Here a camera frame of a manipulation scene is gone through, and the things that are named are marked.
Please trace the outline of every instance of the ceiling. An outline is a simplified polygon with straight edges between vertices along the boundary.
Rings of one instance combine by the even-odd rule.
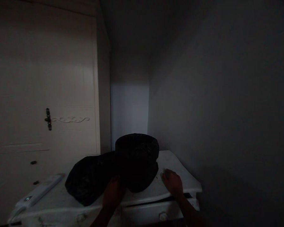
[[[112,50],[151,55],[177,0],[100,0]]]

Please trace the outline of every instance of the drawer knob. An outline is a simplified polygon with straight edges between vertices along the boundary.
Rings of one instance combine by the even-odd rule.
[[[167,221],[168,220],[168,216],[166,212],[162,212],[159,214],[159,219],[160,221]]]

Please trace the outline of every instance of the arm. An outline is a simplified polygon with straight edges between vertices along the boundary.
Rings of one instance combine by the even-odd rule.
[[[124,193],[125,188],[121,185],[120,178],[113,177],[104,191],[102,209],[90,227],[106,227]]]
[[[183,195],[183,186],[180,176],[175,172],[166,169],[165,173],[162,175],[162,178],[167,190],[174,196],[175,200],[177,201],[187,226],[205,226],[204,222],[198,215],[198,212]]]

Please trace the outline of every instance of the white power strip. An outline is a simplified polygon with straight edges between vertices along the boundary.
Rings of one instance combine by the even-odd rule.
[[[58,184],[65,175],[63,173],[53,175],[46,179],[41,185],[36,187],[33,191],[27,194],[16,203],[14,210],[8,220],[11,223],[13,219],[22,211],[35,205],[47,192],[49,192],[56,184]]]

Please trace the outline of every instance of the decorative scroll carving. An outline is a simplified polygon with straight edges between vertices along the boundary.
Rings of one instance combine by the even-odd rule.
[[[61,121],[63,123],[80,123],[83,122],[84,120],[89,120],[88,117],[80,117],[80,118],[76,118],[75,116],[69,116],[69,117],[56,117],[56,118],[52,118],[51,121]]]

